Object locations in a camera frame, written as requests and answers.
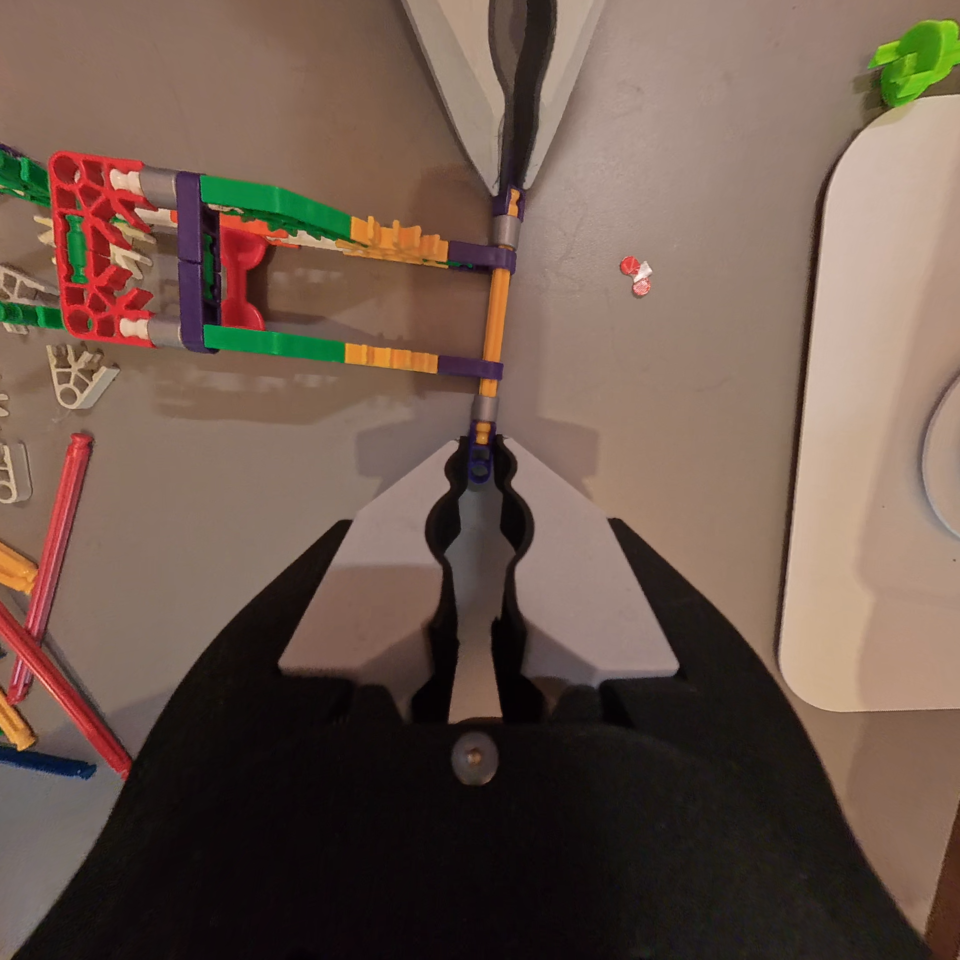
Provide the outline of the blue plastic rod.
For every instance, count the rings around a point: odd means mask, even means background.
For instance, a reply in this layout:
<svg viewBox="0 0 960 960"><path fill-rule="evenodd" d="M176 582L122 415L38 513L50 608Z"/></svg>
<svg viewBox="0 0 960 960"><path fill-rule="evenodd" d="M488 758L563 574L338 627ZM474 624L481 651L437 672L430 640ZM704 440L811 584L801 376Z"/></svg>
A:
<svg viewBox="0 0 960 960"><path fill-rule="evenodd" d="M1 765L65 779L87 781L97 772L93 763L36 750L18 750L16 747L1 745Z"/></svg>

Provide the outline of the white tray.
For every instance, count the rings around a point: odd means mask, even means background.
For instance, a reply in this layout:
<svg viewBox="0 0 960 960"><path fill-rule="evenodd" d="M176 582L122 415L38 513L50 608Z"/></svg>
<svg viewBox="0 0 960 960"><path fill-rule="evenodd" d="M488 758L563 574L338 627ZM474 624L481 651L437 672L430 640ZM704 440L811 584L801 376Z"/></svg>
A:
<svg viewBox="0 0 960 960"><path fill-rule="evenodd" d="M778 639L819 709L958 709L958 188L954 94L826 189Z"/></svg>

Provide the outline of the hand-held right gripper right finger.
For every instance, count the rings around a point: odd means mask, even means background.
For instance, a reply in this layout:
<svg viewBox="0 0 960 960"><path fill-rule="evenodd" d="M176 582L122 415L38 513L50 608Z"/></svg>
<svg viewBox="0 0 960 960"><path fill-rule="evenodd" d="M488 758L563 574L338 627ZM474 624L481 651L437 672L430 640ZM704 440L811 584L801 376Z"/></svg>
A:
<svg viewBox="0 0 960 960"><path fill-rule="evenodd" d="M514 439L499 437L500 530L514 550L495 621L503 714L544 714L535 681L599 688L680 665L603 510Z"/></svg>

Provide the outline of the white snowflake connector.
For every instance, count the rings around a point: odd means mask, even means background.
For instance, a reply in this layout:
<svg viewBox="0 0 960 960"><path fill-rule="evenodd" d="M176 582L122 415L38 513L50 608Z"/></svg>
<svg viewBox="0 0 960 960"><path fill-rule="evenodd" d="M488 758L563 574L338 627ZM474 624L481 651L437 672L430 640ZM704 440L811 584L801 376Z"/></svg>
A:
<svg viewBox="0 0 960 960"><path fill-rule="evenodd" d="M45 246L54 248L55 235L52 219L34 215L32 220L44 228L44 231L38 234L39 242ZM120 234L123 235L127 242L143 241L150 245L155 245L157 243L155 238L150 233L134 228L121 218L113 218L111 222L114 223ZM143 280L143 272L141 271L141 267L150 269L154 266L153 260L146 254L138 251L136 246L125 247L109 244L109 251L110 262L128 270L135 280Z"/></svg>

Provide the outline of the lime green toy piece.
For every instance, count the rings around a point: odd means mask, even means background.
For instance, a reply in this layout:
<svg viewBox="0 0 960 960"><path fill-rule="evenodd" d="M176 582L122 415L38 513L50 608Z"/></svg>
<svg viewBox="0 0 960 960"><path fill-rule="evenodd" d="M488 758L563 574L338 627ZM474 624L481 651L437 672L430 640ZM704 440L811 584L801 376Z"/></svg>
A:
<svg viewBox="0 0 960 960"><path fill-rule="evenodd" d="M909 104L959 65L959 27L953 19L918 22L874 52L870 69L881 68L880 91L890 108Z"/></svg>

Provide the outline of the long red rod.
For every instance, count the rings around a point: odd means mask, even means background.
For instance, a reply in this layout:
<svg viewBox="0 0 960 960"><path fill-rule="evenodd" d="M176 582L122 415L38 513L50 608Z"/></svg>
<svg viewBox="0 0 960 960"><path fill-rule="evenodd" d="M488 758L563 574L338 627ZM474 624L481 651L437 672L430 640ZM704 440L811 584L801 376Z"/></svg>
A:
<svg viewBox="0 0 960 960"><path fill-rule="evenodd" d="M36 644L40 644L46 634L92 446L93 438L89 434L74 433L64 456L38 574L30 594L30 606L24 623L27 633Z"/></svg>
<svg viewBox="0 0 960 960"><path fill-rule="evenodd" d="M78 730L97 750L107 765L126 781L133 761L102 717L61 672L59 666L32 641L17 618L1 605L1 635L35 678L64 709Z"/></svg>

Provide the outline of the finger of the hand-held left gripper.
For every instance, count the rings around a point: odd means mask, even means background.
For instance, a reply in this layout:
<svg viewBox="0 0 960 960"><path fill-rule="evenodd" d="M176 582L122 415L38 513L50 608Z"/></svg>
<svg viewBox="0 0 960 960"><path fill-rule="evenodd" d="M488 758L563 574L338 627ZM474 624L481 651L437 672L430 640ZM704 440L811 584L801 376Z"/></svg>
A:
<svg viewBox="0 0 960 960"><path fill-rule="evenodd" d="M520 60L520 3L404 1L467 157L491 195L505 186Z"/></svg>
<svg viewBox="0 0 960 960"><path fill-rule="evenodd" d="M540 172L570 102L605 1L548 2L544 51L534 56L531 131L519 163L522 187Z"/></svg>

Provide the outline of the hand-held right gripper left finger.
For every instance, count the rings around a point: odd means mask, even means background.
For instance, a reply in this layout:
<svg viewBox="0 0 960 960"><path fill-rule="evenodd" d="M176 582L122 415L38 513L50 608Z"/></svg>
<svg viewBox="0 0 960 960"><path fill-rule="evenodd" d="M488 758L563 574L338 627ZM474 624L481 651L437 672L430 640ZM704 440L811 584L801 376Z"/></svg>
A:
<svg viewBox="0 0 960 960"><path fill-rule="evenodd" d="M359 510L278 667L285 675L386 688L408 718L433 673L426 626L441 599L441 563L426 523L450 491L450 440Z"/></svg>

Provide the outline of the light grey connector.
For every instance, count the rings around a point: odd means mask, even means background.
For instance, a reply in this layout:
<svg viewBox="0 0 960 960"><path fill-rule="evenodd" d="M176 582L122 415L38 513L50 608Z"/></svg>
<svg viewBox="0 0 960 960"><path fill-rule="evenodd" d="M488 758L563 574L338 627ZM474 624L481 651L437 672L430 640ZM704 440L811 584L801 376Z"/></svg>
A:
<svg viewBox="0 0 960 960"><path fill-rule="evenodd" d="M1 264L1 301L19 306L59 308L60 296L55 286L32 277L8 264Z"/></svg>
<svg viewBox="0 0 960 960"><path fill-rule="evenodd" d="M45 350L54 397L68 411L93 407L121 372L82 342L47 344Z"/></svg>
<svg viewBox="0 0 960 960"><path fill-rule="evenodd" d="M1 504L28 501L33 494L29 457L22 440L1 442Z"/></svg>

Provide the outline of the multicoloured toy frame assembly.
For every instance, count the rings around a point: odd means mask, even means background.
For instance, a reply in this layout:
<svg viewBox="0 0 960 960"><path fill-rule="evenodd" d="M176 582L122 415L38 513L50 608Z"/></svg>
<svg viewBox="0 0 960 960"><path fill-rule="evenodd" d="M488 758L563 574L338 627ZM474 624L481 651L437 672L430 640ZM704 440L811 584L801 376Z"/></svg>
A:
<svg viewBox="0 0 960 960"><path fill-rule="evenodd" d="M492 273L517 252L449 241L417 225L354 217L277 186L62 150L47 170L2 145L2 195L47 210L54 225L59 307L2 301L2 322L66 330L78 339L197 354L220 351L314 359L448 377L502 378L502 364L282 334L249 299L249 274L268 246ZM114 218L155 244L124 239ZM143 279L111 262L110 244L152 260Z"/></svg>

